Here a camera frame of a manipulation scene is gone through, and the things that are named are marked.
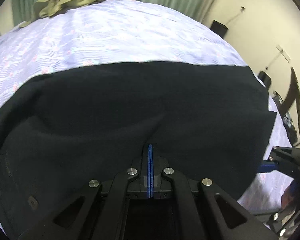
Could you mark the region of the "black pants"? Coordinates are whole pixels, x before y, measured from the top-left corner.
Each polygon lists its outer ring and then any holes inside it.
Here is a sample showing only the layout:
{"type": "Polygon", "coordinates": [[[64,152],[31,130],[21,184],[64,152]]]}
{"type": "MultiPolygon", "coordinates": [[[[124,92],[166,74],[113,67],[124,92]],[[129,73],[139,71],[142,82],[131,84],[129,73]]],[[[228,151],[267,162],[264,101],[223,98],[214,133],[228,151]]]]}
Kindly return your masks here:
{"type": "Polygon", "coordinates": [[[153,144],[187,177],[239,199],[276,113],[249,67],[121,62],[35,76],[0,107],[0,223],[11,239],[153,144]]]}

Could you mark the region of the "black curved chair back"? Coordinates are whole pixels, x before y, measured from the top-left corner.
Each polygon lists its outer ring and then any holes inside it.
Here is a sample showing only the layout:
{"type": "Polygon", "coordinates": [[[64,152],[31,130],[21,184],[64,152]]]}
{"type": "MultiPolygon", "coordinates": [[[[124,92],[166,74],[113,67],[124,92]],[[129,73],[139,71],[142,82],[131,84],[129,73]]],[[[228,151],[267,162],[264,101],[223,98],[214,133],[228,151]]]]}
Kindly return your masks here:
{"type": "Polygon", "coordinates": [[[283,117],[292,107],[292,104],[296,102],[297,114],[300,115],[300,89],[298,86],[298,80],[294,68],[291,67],[291,79],[288,93],[283,103],[278,108],[280,116],[283,117]]]}

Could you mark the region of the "black speaker box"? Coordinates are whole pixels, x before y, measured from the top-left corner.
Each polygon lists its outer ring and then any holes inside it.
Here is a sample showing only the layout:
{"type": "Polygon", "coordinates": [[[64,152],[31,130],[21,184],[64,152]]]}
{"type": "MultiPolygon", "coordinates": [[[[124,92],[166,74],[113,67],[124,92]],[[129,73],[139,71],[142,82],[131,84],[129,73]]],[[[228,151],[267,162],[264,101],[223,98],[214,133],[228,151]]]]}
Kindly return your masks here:
{"type": "Polygon", "coordinates": [[[210,26],[210,30],[219,35],[221,38],[224,38],[227,34],[228,27],[221,22],[214,20],[210,26]]]}

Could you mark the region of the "olive green garment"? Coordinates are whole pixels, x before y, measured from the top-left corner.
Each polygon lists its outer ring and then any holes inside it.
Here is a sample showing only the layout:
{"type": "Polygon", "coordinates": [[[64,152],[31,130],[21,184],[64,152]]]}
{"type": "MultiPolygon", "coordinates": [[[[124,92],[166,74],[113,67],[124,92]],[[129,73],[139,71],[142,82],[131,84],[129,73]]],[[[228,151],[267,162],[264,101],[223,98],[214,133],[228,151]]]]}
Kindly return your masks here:
{"type": "Polygon", "coordinates": [[[76,9],[102,1],[104,0],[38,0],[33,5],[31,20],[22,22],[19,27],[24,28],[36,20],[52,18],[65,13],[69,9],[76,9]]]}

